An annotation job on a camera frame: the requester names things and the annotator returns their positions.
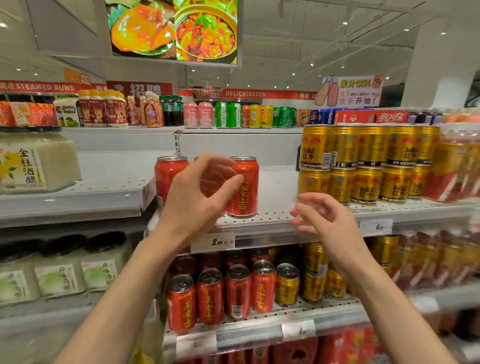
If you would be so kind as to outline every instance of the digital display screen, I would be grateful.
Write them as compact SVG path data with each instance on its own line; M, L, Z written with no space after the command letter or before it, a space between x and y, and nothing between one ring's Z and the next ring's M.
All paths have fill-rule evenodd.
M113 54L237 64L238 0L106 0Z

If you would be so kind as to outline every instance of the jar label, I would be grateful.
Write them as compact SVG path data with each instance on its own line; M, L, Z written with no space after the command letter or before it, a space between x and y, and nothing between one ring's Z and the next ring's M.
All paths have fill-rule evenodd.
M0 273L0 302L19 302L30 300L24 271L14 270Z
M6 191L47 189L38 150L27 147L0 148L0 180Z
M76 293L78 281L73 264L35 268L38 286L42 296Z
M88 289L104 291L117 278L115 260L82 262L85 282Z

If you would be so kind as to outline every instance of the cartoon bottle illustration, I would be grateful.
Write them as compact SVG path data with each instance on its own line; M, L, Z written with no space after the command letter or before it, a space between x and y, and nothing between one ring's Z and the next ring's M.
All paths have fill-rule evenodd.
M332 85L328 90L327 106L336 106L338 100L338 76L333 76Z
M328 76L324 85L322 86L320 91L318 91L317 98L315 100L315 105L321 106L324 104L331 82L332 82L332 76Z

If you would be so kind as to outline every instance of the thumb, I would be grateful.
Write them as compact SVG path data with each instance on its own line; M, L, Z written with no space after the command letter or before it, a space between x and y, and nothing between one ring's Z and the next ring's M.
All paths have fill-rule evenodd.
M323 235L325 231L328 231L331 223L320 215L313 207L298 203L295 205L295 209L304 220L313 225L315 230L317 230L318 235Z
M224 208L233 195L238 192L242 182L243 176L241 174L229 178L225 181L222 187L210 197L210 200L212 200L215 206L221 206L221 208Z

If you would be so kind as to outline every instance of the price tag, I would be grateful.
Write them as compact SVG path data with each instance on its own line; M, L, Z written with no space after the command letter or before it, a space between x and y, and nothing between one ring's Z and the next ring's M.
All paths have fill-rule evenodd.
M393 219L378 218L376 220L360 221L360 231L362 236L387 235L392 233Z
M284 341L302 340L315 336L315 323L313 320L295 322L282 325Z
M216 353L216 331L177 336L177 359Z
M430 296L411 297L410 301L422 314L431 314L440 310L436 299Z
M467 344L462 348L462 352L469 363L476 363L480 360L480 344Z
M199 241L190 245L190 253L220 252L235 249L235 233L233 231L206 234Z

